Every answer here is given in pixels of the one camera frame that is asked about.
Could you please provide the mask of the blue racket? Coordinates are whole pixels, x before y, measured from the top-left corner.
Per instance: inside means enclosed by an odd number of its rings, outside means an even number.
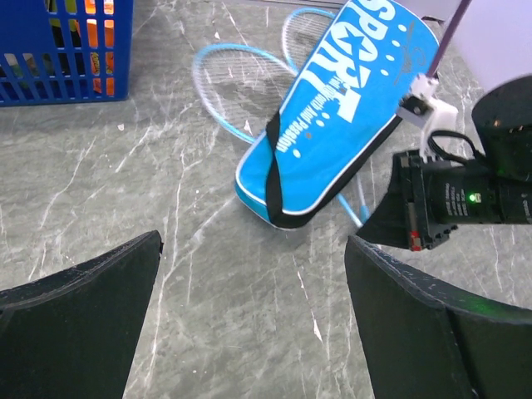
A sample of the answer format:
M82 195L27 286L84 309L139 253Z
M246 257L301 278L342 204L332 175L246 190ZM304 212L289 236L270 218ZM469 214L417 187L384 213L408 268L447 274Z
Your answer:
M296 9L285 18L281 35L283 55L294 71L300 71L303 68L316 43L334 18L335 15L332 12L315 7ZM369 219L370 212L359 175L355 176L355 181L360 202L358 213L352 210L341 194L337 197L354 224L361 228L363 223Z
M247 143L263 131L295 76L276 56L238 43L208 45L192 64L204 108L222 128Z

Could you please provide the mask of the blue SPORT racket cover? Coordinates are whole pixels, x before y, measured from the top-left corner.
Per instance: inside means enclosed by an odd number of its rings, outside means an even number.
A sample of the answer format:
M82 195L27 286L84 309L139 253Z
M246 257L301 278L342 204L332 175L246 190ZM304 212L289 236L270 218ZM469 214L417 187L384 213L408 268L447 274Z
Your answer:
M239 162L242 203L277 228L304 226L396 129L401 99L438 47L398 2L346 2Z

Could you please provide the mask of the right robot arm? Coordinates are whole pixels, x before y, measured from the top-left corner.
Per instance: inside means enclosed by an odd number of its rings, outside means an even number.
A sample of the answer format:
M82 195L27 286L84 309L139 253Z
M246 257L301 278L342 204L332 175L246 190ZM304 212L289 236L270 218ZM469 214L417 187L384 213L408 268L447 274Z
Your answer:
M471 113L482 150L470 159L444 151L430 133L433 154L394 154L386 194L357 235L372 244L421 251L445 243L461 224L531 222L531 77L484 95Z

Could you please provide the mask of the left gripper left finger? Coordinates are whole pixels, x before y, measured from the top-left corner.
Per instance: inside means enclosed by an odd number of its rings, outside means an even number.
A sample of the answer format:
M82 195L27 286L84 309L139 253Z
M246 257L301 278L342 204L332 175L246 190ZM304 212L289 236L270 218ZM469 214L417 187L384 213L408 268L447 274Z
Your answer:
M156 230L1 292L3 398L121 398L163 249Z

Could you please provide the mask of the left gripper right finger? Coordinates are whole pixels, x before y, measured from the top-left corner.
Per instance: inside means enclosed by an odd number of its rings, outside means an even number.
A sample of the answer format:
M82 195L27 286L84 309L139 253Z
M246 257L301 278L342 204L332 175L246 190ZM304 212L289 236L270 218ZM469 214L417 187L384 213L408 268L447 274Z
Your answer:
M424 273L357 236L344 255L376 398L529 398L531 311Z

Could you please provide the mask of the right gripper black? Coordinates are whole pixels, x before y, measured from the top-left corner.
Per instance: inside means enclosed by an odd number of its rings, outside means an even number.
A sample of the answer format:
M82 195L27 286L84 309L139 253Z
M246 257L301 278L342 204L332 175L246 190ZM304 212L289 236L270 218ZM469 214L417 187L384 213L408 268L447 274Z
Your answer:
M357 236L372 244L419 252L434 249L450 239L456 224L436 221L430 211L429 176L448 161L425 162L419 150L393 156L392 174L399 190L388 190Z

